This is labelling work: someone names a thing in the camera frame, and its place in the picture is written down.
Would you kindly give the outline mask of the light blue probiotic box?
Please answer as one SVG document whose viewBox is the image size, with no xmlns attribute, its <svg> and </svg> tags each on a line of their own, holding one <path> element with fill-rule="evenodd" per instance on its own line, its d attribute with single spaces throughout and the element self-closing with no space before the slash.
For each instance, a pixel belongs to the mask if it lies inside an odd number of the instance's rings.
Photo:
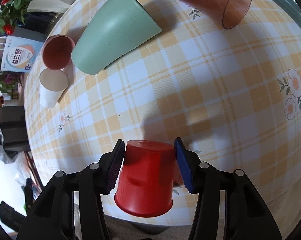
<svg viewBox="0 0 301 240">
<path fill-rule="evenodd" d="M 42 46 L 41 41 L 7 36 L 1 60 L 1 71 L 29 73 Z"/>
</svg>

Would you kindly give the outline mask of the red rose bouquet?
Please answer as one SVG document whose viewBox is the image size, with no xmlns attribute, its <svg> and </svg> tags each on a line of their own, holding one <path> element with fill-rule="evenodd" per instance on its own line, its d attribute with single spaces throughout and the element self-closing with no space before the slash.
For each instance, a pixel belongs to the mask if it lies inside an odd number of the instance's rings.
<svg viewBox="0 0 301 240">
<path fill-rule="evenodd" d="M 30 2 L 33 0 L 2 0 L 0 3 L 0 33 L 11 35 L 18 22 L 25 23 Z"/>
</svg>

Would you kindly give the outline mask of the red plastic cup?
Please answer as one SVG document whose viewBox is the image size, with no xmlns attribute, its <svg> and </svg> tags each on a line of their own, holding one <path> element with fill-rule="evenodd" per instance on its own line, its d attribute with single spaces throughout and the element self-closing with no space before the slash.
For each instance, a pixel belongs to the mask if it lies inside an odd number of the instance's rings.
<svg viewBox="0 0 301 240">
<path fill-rule="evenodd" d="M 170 144 L 147 140 L 127 142 L 114 196 L 116 205 L 136 217 L 157 217 L 172 205 L 176 151 Z"/>
</svg>

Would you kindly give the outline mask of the yellow plaid tablecloth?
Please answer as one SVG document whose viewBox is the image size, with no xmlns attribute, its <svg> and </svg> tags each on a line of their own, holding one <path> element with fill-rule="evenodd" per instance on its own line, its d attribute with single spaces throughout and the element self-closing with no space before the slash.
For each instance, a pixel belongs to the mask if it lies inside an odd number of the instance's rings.
<svg viewBox="0 0 301 240">
<path fill-rule="evenodd" d="M 37 58 L 25 84 L 40 179 L 98 161 L 118 139 L 184 145 L 219 170 L 241 168 L 285 229 L 301 218 L 301 28 L 253 0 L 223 29 L 177 0 L 138 0 L 162 32 L 97 75 L 68 67 L 55 107 L 39 102 Z"/>
</svg>

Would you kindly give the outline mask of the pink plastic cup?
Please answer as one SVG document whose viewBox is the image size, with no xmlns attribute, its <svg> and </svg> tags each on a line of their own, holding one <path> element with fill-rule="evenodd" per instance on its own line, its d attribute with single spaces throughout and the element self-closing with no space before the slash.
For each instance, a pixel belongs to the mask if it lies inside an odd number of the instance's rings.
<svg viewBox="0 0 301 240">
<path fill-rule="evenodd" d="M 49 37 L 42 50 L 42 61 L 51 70 L 62 70 L 71 62 L 71 53 L 75 47 L 72 38 L 66 35 Z"/>
</svg>

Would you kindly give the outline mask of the white paper cup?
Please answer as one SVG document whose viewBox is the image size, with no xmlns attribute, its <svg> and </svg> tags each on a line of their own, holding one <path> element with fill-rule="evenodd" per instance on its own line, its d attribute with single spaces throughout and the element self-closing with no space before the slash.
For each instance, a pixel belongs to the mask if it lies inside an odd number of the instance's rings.
<svg viewBox="0 0 301 240">
<path fill-rule="evenodd" d="M 69 86 L 69 78 L 62 70 L 44 69 L 39 76 L 39 100 L 45 108 L 53 108 L 64 90 Z"/>
</svg>

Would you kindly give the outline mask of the green plastic cup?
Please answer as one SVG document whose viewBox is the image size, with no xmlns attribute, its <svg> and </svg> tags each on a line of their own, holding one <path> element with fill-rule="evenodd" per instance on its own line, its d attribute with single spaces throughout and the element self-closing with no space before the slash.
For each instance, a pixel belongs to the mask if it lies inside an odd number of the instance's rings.
<svg viewBox="0 0 301 240">
<path fill-rule="evenodd" d="M 71 59 L 81 72 L 96 75 L 161 32 L 137 0 L 107 0 L 82 33 Z"/>
</svg>

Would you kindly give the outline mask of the dark chair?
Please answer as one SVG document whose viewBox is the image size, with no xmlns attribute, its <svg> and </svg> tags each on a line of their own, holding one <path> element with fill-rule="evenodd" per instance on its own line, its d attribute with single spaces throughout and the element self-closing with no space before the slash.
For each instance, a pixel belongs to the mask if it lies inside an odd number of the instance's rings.
<svg viewBox="0 0 301 240">
<path fill-rule="evenodd" d="M 23 106 L 0 108 L 0 128 L 5 151 L 29 152 L 31 150 Z"/>
</svg>

